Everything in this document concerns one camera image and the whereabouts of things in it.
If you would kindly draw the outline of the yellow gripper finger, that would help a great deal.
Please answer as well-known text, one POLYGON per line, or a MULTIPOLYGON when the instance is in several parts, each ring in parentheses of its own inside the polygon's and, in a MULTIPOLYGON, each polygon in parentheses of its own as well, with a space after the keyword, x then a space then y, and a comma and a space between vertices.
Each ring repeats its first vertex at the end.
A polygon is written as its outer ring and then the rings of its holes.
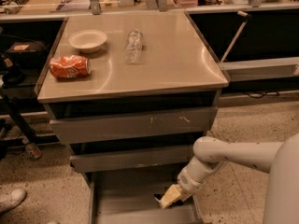
POLYGON ((162 196, 159 201, 160 206, 165 209, 180 200, 182 197, 182 188, 179 184, 174 184, 169 187, 166 193, 162 196))

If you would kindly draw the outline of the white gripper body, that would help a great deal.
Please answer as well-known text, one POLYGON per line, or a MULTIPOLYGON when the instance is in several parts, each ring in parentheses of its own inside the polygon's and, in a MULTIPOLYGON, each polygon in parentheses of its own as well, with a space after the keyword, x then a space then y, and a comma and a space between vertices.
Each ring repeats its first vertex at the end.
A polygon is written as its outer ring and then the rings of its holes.
POLYGON ((207 177, 206 169, 202 166, 185 166, 178 174, 178 184, 181 189, 181 200, 185 202, 199 191, 207 177))

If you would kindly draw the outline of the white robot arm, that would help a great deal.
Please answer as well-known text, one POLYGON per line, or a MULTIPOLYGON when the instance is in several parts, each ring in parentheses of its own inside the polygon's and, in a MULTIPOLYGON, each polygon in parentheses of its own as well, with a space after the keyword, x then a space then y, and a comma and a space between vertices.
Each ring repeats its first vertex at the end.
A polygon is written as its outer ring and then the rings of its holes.
POLYGON ((299 134, 284 142, 228 143, 203 136, 193 144, 193 157, 158 200, 165 209, 186 201, 226 162, 268 173, 263 224, 299 223, 299 134))

